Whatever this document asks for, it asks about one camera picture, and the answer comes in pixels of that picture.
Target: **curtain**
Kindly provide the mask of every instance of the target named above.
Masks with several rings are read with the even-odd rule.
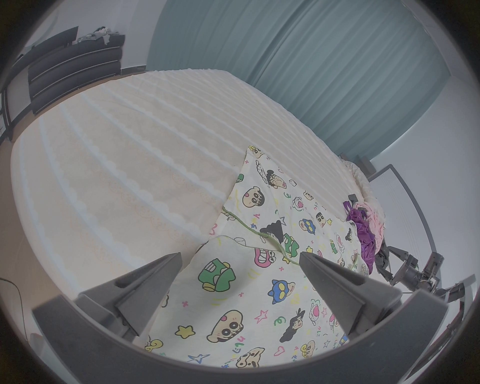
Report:
[[[400,0],[168,0],[147,69],[186,68],[229,71],[350,159],[387,148],[450,76]]]

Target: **purple clothing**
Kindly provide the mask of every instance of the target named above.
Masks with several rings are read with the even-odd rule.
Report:
[[[348,213],[347,220],[353,221],[357,227],[357,235],[361,244],[361,258],[367,263],[369,274],[371,274],[375,263],[375,235],[370,232],[370,225],[365,220],[365,212],[352,208],[349,201],[345,201],[343,206]]]

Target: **pink star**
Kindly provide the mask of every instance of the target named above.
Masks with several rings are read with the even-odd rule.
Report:
[[[259,314],[257,317],[255,317],[255,320],[257,321],[257,324],[258,324],[260,321],[262,321],[263,319],[266,319],[266,318],[267,318],[267,312],[268,312],[268,310],[267,310],[267,311],[262,311],[262,310],[260,310],[260,314]]]

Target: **cartoon print fabric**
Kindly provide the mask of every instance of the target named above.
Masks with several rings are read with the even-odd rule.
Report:
[[[157,347],[145,348],[242,369],[295,362],[344,344],[335,315],[297,263],[300,252],[315,252],[368,274],[352,224],[250,146],[212,237],[159,310],[149,333]]]

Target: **mattress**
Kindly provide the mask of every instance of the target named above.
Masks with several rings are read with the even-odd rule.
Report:
[[[281,105],[217,70],[147,72],[85,90],[15,142],[26,237],[71,299],[163,255],[186,265],[253,145],[337,217],[352,172]]]

